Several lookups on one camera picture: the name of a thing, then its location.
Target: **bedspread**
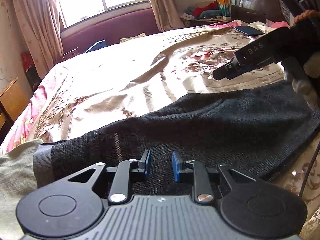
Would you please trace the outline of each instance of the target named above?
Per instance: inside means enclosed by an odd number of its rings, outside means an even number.
[[[44,142],[75,138],[114,121],[159,110],[187,93],[252,89],[282,80],[283,69],[276,64],[232,80],[213,79],[214,69],[255,39],[229,26],[201,26],[141,37],[56,65],[2,143],[2,151],[6,153],[33,138]],[[274,30],[260,22],[250,26],[264,33]],[[277,185],[294,193],[299,191],[319,139],[320,135],[292,168],[275,181]],[[320,235],[318,162],[313,166],[303,198],[308,219],[300,236],[317,239]]]

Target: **folded clothes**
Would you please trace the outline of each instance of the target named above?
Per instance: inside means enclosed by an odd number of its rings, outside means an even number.
[[[207,10],[203,11],[199,16],[199,19],[212,19],[218,15],[222,15],[222,11],[220,10]]]
[[[192,16],[194,17],[194,15],[193,15],[193,11],[194,11],[194,10],[195,10],[194,7],[189,6],[187,9],[184,10],[184,12],[185,12],[186,14],[192,15]]]
[[[195,17],[193,15],[187,14],[187,13],[183,13],[180,15],[180,18],[192,21],[195,19]]]
[[[193,11],[192,14],[194,16],[198,17],[198,16],[200,16],[202,14],[202,12],[208,11],[208,10],[219,10],[218,1],[215,0],[215,2],[210,3],[205,7],[197,7],[197,8],[195,8],[195,10]]]

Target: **metal screw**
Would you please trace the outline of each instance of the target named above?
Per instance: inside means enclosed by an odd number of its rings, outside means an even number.
[[[201,202],[210,202],[213,200],[213,196],[209,194],[200,194],[198,200]]]
[[[126,196],[121,193],[115,193],[110,196],[110,200],[112,202],[121,202],[121,201],[124,201],[125,199],[126,199]]]

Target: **ribbed gray surface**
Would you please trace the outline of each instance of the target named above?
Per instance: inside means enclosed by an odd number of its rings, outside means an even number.
[[[231,230],[213,207],[197,205],[189,196],[138,195],[127,205],[112,206],[100,224],[79,239],[249,240],[253,238]]]

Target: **logo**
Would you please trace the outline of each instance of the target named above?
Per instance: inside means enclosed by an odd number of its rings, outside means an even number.
[[[157,201],[159,201],[159,202],[164,202],[164,201],[165,201],[165,198],[164,198],[164,197],[160,197],[160,198],[157,199]]]
[[[249,53],[250,54],[253,54],[254,52],[256,52],[257,50],[259,49],[262,49],[263,48],[263,44],[262,43],[259,43],[258,46],[254,46],[253,49],[248,49]]]

